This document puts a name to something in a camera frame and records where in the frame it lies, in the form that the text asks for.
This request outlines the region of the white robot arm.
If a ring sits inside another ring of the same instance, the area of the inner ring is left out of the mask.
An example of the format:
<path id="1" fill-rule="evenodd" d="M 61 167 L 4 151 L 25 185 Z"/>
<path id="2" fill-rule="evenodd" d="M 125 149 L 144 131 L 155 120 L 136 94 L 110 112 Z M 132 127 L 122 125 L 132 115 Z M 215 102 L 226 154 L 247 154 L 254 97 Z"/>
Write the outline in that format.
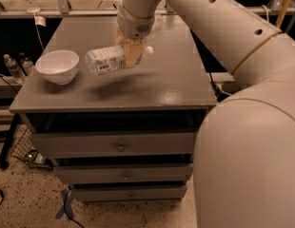
<path id="1" fill-rule="evenodd" d="M 196 138 L 198 228 L 295 228 L 295 40 L 235 0 L 123 0 L 122 34 L 148 36 L 160 1 L 241 87 Z"/>

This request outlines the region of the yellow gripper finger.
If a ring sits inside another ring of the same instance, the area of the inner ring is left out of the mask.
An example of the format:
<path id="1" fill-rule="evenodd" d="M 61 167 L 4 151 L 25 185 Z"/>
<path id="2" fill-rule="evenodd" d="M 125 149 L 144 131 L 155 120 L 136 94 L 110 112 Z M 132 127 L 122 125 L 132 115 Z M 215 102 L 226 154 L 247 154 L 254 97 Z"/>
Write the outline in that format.
<path id="1" fill-rule="evenodd" d="M 120 28 L 117 28 L 116 33 L 115 33 L 115 45 L 121 46 L 121 45 L 124 45 L 125 43 L 126 43 L 126 38 L 124 37 Z"/>
<path id="2" fill-rule="evenodd" d="M 143 53 L 144 45 L 140 39 L 129 40 L 124 44 L 125 48 L 125 68 L 132 68 L 138 65 Z"/>

